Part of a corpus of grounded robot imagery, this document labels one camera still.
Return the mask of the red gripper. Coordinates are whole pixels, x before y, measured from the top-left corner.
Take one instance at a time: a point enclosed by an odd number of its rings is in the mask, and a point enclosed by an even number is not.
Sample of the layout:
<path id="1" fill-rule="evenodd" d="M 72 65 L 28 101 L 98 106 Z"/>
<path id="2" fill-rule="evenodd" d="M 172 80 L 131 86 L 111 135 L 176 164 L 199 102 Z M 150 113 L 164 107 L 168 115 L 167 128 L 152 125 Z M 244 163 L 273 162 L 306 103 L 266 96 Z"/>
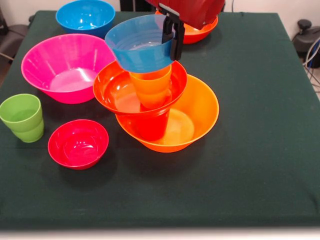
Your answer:
<path id="1" fill-rule="evenodd" d="M 179 61 L 187 24 L 198 30 L 215 21 L 225 5 L 224 0 L 147 0 L 166 16 L 162 27 L 162 43 L 172 40 L 170 59 Z"/>

